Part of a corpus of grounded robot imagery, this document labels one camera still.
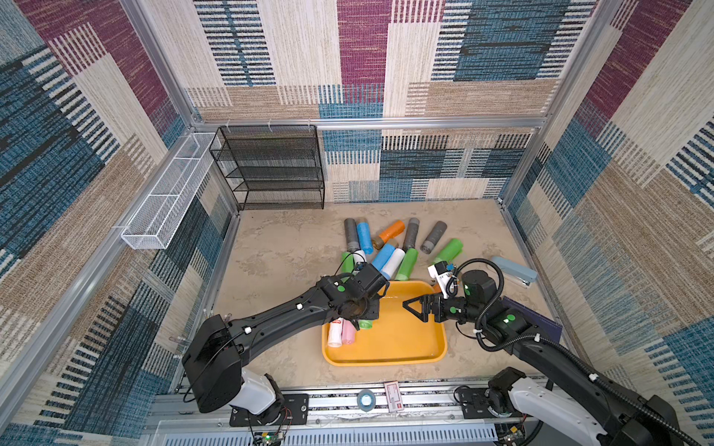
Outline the short green trash bag roll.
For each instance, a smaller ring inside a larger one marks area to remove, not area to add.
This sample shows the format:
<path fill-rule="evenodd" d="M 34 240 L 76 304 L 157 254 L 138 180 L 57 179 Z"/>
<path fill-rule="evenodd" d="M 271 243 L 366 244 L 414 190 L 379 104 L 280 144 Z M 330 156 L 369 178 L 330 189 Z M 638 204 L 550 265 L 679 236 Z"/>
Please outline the short green trash bag roll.
<path fill-rule="evenodd" d="M 344 252 L 340 263 L 340 273 L 353 273 L 355 268 L 355 260 L 353 253 Z"/>

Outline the pink trash bag roll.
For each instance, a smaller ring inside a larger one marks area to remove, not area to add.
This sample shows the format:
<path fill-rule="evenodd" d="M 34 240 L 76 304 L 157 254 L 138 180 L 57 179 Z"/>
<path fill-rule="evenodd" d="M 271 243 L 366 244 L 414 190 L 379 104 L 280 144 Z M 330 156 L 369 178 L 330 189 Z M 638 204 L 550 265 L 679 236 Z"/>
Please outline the pink trash bag roll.
<path fill-rule="evenodd" d="M 349 320 L 342 322 L 341 343 L 342 345 L 352 345 L 356 340 L 357 330 Z"/>

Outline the white blue trash bag roll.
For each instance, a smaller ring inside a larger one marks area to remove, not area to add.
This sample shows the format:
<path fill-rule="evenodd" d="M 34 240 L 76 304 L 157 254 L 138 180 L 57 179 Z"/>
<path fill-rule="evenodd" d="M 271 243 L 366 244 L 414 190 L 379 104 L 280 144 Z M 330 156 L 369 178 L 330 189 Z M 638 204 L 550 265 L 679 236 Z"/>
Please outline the white blue trash bag roll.
<path fill-rule="evenodd" d="M 329 323 L 327 347 L 337 349 L 342 346 L 343 319 L 338 318 Z"/>

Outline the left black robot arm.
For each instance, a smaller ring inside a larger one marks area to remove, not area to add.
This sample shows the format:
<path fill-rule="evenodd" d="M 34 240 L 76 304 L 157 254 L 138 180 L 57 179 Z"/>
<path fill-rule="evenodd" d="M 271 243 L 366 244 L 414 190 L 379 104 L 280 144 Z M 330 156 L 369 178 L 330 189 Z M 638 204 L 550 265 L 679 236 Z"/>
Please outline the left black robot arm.
<path fill-rule="evenodd" d="M 370 305 L 389 286 L 390 281 L 367 264 L 355 275 L 324 276 L 306 292 L 264 312 L 232 321 L 219 315 L 206 319 L 181 360 L 199 412 L 230 406 L 253 416 L 274 417 L 284 403 L 274 379 L 243 368 L 309 328 L 340 318 L 365 320 Z"/>

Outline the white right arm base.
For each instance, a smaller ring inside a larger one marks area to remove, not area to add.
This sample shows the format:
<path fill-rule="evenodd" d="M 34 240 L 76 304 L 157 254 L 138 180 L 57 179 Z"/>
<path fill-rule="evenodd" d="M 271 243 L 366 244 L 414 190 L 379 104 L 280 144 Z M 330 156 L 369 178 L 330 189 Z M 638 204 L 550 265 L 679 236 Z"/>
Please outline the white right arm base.
<path fill-rule="evenodd" d="M 508 367 L 486 388 L 460 386 L 454 399 L 466 419 L 529 416 L 581 445 L 598 445 L 605 430 L 580 404 L 539 385 L 525 373 Z"/>

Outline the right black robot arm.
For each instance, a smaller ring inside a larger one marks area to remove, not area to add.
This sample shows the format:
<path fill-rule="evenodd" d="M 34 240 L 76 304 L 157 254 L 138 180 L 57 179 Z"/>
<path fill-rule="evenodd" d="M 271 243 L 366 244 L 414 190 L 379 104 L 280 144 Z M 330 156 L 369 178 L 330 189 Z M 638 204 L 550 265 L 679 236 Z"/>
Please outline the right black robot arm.
<path fill-rule="evenodd" d="M 461 279 L 446 273 L 446 289 L 416 301 L 422 321 L 472 324 L 470 338 L 488 352 L 505 352 L 531 365 L 548 382 L 540 386 L 508 367 L 482 393 L 463 390 L 459 403 L 484 406 L 494 417 L 533 416 L 582 445 L 694 445 L 672 406 L 646 399 L 596 371 L 552 339 L 539 318 L 509 303 L 501 280 L 485 271 Z"/>

